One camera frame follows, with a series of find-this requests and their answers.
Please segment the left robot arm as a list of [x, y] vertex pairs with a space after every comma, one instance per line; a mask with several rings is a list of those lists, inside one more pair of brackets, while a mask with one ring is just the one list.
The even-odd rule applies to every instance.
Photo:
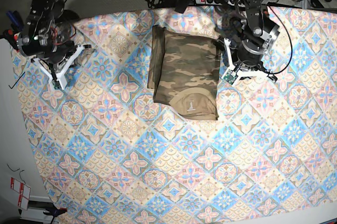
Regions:
[[231, 17], [229, 25], [240, 42], [232, 44], [225, 37], [220, 41], [226, 70], [222, 79], [230, 85], [253, 77], [268, 78], [277, 81], [278, 72], [266, 69], [262, 58], [272, 49], [280, 31], [279, 25], [269, 16], [269, 0], [214, 0], [222, 6], [233, 6], [236, 15]]

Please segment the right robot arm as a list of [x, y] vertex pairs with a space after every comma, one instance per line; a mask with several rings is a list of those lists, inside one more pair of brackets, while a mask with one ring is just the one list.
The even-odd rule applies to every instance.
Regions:
[[75, 44], [78, 15], [65, 9], [66, 0], [32, 0], [30, 12], [16, 44], [47, 75], [53, 89], [65, 89], [69, 68], [77, 65], [80, 54], [91, 45]]

